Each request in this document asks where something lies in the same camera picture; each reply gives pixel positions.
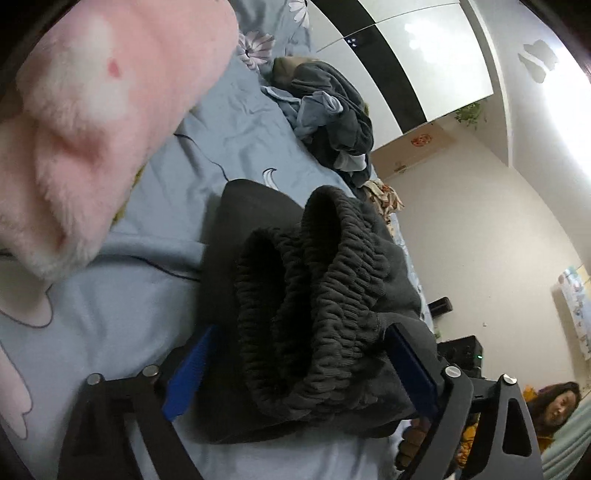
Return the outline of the person's right hand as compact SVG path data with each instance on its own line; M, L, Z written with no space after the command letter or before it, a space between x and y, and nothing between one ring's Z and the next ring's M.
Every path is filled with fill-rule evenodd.
M417 418L413 419L411 425L405 429L394 461L399 470L406 470L410 466L427 438L430 428L431 422L428 418Z

